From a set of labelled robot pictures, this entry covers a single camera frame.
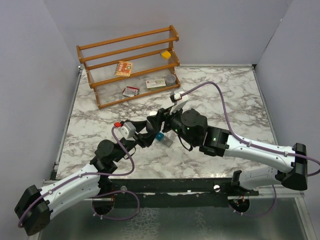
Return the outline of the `white pill bottle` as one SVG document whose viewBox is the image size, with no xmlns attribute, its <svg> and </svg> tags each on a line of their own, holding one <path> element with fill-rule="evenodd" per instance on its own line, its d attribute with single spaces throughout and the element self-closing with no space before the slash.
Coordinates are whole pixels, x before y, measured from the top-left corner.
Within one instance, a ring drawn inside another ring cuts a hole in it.
<svg viewBox="0 0 320 240">
<path fill-rule="evenodd" d="M 148 117 L 146 119 L 146 131 L 151 132 L 154 131 L 156 128 L 156 116 L 157 116 L 157 111 L 150 111 L 148 114 Z"/>
</svg>

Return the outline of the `blue and grey pill organizer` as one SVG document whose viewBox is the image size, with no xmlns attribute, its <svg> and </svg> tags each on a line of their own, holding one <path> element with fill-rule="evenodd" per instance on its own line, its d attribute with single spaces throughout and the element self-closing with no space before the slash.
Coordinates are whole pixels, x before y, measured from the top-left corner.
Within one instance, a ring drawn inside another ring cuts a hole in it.
<svg viewBox="0 0 320 240">
<path fill-rule="evenodd" d="M 165 135 L 163 132 L 159 132 L 155 139 L 159 141 L 161 144 L 165 145 L 166 147 L 170 148 L 176 139 L 176 134 L 172 132 L 170 135 Z"/>
</svg>

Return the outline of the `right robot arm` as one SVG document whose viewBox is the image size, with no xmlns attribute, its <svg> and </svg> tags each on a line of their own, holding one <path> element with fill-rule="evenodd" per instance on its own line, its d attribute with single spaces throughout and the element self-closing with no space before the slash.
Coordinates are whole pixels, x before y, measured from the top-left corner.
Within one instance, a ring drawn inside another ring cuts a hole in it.
<svg viewBox="0 0 320 240">
<path fill-rule="evenodd" d="M 306 146 L 303 144 L 279 146 L 232 135 L 227 129 L 209 126 L 207 118 L 194 109 L 175 113 L 158 111 L 148 116 L 147 121 L 149 129 L 174 131 L 205 155 L 241 158 L 263 164 L 259 169 L 233 173 L 229 189 L 236 196 L 268 185 L 282 185 L 296 191 L 308 188 Z"/>
</svg>

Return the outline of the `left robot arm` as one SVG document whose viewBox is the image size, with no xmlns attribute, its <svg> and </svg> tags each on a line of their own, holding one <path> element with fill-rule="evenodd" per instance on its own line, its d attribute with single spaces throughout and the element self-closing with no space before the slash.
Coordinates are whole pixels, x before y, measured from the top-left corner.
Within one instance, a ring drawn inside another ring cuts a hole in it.
<svg viewBox="0 0 320 240">
<path fill-rule="evenodd" d="M 14 212 L 18 216 L 18 227 L 32 236 L 45 228 L 50 221 L 64 210 L 84 199 L 96 199 L 120 193 L 114 190 L 110 177 L 116 177 L 116 162 L 127 158 L 131 163 L 128 176 L 135 170 L 130 150 L 136 146 L 149 147 L 160 132 L 160 124 L 149 121 L 116 122 L 112 130 L 118 130 L 122 138 L 115 142 L 102 140 L 94 158 L 76 173 L 50 185 L 37 188 L 28 187 L 19 199 Z"/>
</svg>

